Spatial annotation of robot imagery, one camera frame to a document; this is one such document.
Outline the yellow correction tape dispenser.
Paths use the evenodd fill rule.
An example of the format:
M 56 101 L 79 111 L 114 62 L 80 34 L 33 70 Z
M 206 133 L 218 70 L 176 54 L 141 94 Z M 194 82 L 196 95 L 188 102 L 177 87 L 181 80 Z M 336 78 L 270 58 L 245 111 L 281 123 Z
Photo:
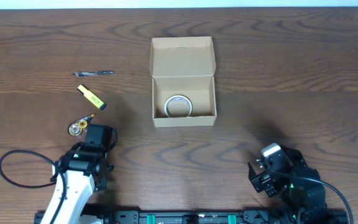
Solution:
M 75 122 L 68 125 L 67 131 L 68 134 L 74 137 L 81 136 L 84 132 L 87 131 L 91 120 L 96 116 L 96 113 L 90 114 L 88 116 L 85 116 L 84 118 L 81 118 L 79 120 L 76 120 Z

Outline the white-core clear tape roll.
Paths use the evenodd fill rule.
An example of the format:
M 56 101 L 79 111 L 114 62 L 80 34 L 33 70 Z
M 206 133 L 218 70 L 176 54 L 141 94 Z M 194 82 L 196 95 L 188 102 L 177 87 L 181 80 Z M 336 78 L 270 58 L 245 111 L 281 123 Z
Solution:
M 171 112 L 169 110 L 169 106 L 174 101 L 184 102 L 188 106 L 188 114 L 186 117 L 191 116 L 191 114 L 193 112 L 193 104 L 192 104 L 191 100 L 184 95 L 173 95 L 164 104 L 164 112 L 167 117 L 171 118 Z

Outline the cardboard box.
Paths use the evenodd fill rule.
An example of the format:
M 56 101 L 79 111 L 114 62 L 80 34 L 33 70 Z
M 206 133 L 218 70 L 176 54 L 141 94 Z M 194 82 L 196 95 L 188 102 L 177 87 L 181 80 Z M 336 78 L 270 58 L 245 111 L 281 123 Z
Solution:
M 215 70 L 212 37 L 153 38 L 150 74 L 154 126 L 212 126 L 217 118 Z M 191 100 L 191 116 L 186 117 L 188 106 L 181 101 L 170 104 L 171 118 L 165 115 L 164 104 L 173 95 L 184 95 Z

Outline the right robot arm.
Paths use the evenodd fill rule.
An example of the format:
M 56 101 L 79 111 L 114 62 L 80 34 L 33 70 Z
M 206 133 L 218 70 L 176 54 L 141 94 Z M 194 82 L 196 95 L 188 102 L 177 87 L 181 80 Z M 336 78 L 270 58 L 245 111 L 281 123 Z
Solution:
M 326 192 L 318 171 L 308 167 L 302 153 L 273 143 L 261 150 L 257 162 L 265 170 L 257 174 L 249 165 L 254 189 L 283 202 L 268 215 L 268 223 L 311 223 L 326 214 Z

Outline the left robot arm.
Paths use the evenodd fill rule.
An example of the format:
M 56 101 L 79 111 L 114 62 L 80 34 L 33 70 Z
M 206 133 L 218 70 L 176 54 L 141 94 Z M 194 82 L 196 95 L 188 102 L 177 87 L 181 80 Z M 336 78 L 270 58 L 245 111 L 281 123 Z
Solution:
M 56 186 L 45 213 L 35 223 L 111 223 L 112 214 L 99 205 L 88 204 L 94 192 L 106 189 L 107 176 L 114 169 L 108 153 L 117 143 L 112 127 L 91 124 L 85 140 L 74 144 L 57 161 Z

